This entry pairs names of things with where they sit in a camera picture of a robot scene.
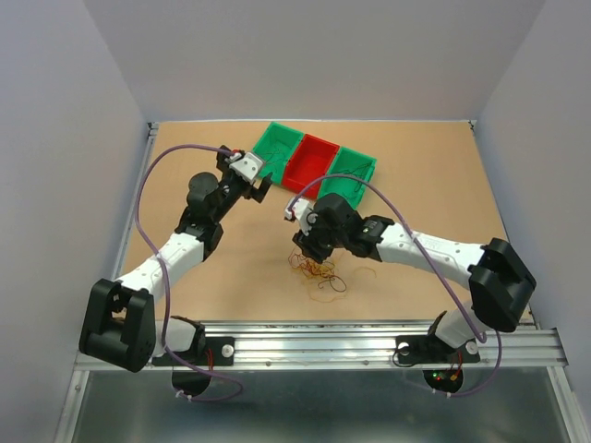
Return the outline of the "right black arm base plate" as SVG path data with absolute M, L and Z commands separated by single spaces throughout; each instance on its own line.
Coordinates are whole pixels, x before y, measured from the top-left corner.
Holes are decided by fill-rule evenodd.
M 465 345 L 453 348 L 435 336 L 402 335 L 395 339 L 392 361 L 402 367 L 414 365 L 475 364 L 480 362 L 478 351 L 470 353 Z

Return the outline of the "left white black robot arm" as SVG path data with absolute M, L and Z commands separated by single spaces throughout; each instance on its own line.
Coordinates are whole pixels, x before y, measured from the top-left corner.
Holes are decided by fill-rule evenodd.
M 174 352 L 194 364 L 205 354 L 200 325 L 187 319 L 155 317 L 159 300 L 171 300 L 172 286 L 204 262 L 223 236 L 222 219 L 241 198 L 261 202 L 270 177 L 256 181 L 264 161 L 252 152 L 215 149 L 220 176 L 195 174 L 188 182 L 187 205 L 162 247 L 113 281 L 100 279 L 90 290 L 78 348 L 81 353 L 138 372 L 153 357 Z

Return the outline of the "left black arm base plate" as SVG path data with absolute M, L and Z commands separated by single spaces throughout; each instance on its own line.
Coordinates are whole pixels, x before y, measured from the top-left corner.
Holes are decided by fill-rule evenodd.
M 234 364 L 235 339 L 231 336 L 208 336 L 200 329 L 186 338 L 171 337 L 167 345 L 177 357 L 191 365 L 213 369 Z

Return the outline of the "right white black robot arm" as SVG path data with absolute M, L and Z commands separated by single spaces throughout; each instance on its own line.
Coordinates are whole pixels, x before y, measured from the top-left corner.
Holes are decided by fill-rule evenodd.
M 401 222 L 361 217 L 337 194 L 317 202 L 292 199 L 284 217 L 298 223 L 293 241 L 317 263 L 342 248 L 355 257 L 431 272 L 443 284 L 454 281 L 470 293 L 470 301 L 439 314 L 426 334 L 402 338 L 402 365 L 445 363 L 489 329 L 515 331 L 537 287 L 513 246 L 500 238 L 480 245 L 409 233 Z

